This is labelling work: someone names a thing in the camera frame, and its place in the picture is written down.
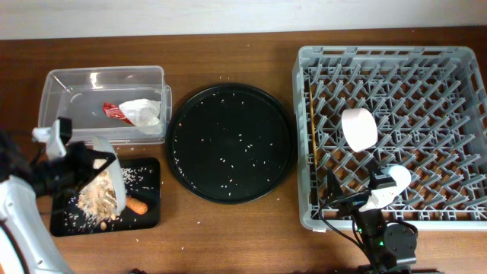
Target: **white tissue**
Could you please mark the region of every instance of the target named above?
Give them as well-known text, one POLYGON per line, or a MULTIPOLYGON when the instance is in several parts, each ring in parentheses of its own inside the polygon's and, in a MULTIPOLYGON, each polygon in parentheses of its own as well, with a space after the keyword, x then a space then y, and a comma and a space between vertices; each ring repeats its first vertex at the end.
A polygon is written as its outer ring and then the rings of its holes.
MULTIPOLYGON (((161 102, 138 99, 120 104, 119 108, 134 126, 154 126, 159 123, 161 102)), ((162 132, 162 127, 150 130, 141 129, 141 131, 146 134, 158 134, 162 132)))

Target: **gray dish rack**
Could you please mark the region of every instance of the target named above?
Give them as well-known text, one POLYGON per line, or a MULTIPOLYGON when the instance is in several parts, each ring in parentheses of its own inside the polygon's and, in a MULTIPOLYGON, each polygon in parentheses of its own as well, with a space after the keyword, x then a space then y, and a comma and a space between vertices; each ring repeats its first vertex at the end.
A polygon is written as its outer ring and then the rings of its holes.
MULTIPOLYGON (((304 227, 327 228, 318 219, 326 169, 333 169, 345 194, 355 193, 367 186, 365 165, 374 161, 402 164, 412 173, 409 187, 383 209, 386 218, 420 230, 487 231, 487 100, 471 49, 305 46, 292 78, 304 227), (354 153, 340 115, 359 107, 373 113, 379 138, 372 148, 354 153)), ((338 229, 352 229, 351 220, 334 217, 336 210, 325 208, 324 214, 338 229)))

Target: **white mug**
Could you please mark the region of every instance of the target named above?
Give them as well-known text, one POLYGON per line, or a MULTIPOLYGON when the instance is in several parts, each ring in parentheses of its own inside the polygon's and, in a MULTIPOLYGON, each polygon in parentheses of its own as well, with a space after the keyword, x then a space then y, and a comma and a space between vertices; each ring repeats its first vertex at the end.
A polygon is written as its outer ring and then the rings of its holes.
POLYGON ((343 135, 355 152, 363 151, 377 142, 377 125, 372 113, 364 108, 343 110, 343 135))

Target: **red wrapper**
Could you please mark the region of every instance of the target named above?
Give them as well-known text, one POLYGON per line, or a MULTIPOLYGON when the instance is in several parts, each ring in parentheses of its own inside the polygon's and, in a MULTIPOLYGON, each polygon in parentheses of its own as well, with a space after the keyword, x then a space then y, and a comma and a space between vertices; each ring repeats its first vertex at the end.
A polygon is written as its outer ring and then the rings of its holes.
POLYGON ((114 104, 110 103, 105 103, 103 104, 103 112, 110 118, 115 118, 115 119, 121 119, 125 123, 128 123, 130 125, 133 125, 125 115, 123 115, 123 112, 120 110, 120 108, 114 104))

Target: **wood grain surface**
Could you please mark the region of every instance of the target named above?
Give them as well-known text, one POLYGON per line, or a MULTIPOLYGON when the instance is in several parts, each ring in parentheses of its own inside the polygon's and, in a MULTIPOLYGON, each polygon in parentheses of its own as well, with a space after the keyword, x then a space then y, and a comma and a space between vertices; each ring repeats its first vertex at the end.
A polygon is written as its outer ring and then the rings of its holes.
MULTIPOLYGON (((487 75, 487 27, 0 41, 0 126, 29 132, 37 125, 50 70, 118 65, 163 67, 175 110, 202 87, 240 82, 268 91, 293 114, 291 70, 305 45, 469 46, 487 75)), ((23 147, 31 156, 27 141, 23 147)), ((76 272, 344 273, 367 263, 339 235, 301 226, 295 169, 257 201, 217 205, 176 181, 163 145, 130 148, 121 147, 119 156, 161 163, 161 223, 148 230, 55 237, 76 272)), ((50 199, 39 199, 38 206, 49 211, 50 199)), ((43 220, 49 226, 49 216, 43 220)), ((487 233, 420 231, 416 256, 413 269, 485 273, 487 233)))

